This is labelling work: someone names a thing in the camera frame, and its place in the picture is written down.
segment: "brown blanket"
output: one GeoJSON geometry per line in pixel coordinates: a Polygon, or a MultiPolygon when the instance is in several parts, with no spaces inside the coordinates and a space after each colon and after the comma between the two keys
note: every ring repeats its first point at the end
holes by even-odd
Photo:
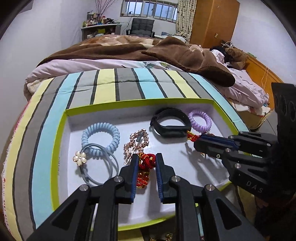
{"type": "Polygon", "coordinates": [[[235,82],[228,69],[217,63],[209,50],[185,44],[174,37],[159,40],[136,36],[100,36],[56,52],[39,65],[54,59],[75,58],[164,61],[185,72],[199,74],[223,87],[230,87],[235,82]]]}

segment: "purple spiral hair tie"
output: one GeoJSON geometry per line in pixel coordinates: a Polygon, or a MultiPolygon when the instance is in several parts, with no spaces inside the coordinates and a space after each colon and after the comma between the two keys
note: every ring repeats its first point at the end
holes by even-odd
{"type": "Polygon", "coordinates": [[[203,111],[200,110],[193,110],[189,113],[188,115],[189,120],[191,122],[192,128],[200,133],[204,133],[207,132],[211,129],[212,127],[212,121],[211,118],[203,111]],[[194,120],[193,116],[194,115],[199,115],[200,117],[202,117],[205,122],[207,123],[206,126],[201,126],[200,124],[197,124],[196,121],[194,120]]]}

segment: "window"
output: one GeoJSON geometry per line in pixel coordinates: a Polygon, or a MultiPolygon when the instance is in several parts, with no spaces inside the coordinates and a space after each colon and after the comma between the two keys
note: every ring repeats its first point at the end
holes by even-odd
{"type": "Polygon", "coordinates": [[[177,20],[177,4],[153,0],[123,0],[122,17],[146,17],[175,23],[177,20]]]}

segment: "floor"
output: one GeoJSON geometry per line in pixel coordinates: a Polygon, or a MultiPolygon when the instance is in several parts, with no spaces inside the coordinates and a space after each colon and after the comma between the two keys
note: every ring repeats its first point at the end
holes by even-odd
{"type": "Polygon", "coordinates": [[[262,124],[262,126],[260,126],[257,132],[270,133],[270,134],[277,135],[276,126],[277,126],[277,114],[275,111],[273,111],[265,120],[265,122],[262,124]]]}

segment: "black chair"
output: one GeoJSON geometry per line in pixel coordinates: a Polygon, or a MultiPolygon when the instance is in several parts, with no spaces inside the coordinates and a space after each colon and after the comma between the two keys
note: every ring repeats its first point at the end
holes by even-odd
{"type": "Polygon", "coordinates": [[[154,38],[155,32],[152,32],[154,20],[147,18],[133,18],[131,29],[126,31],[126,35],[151,37],[154,38]]]}

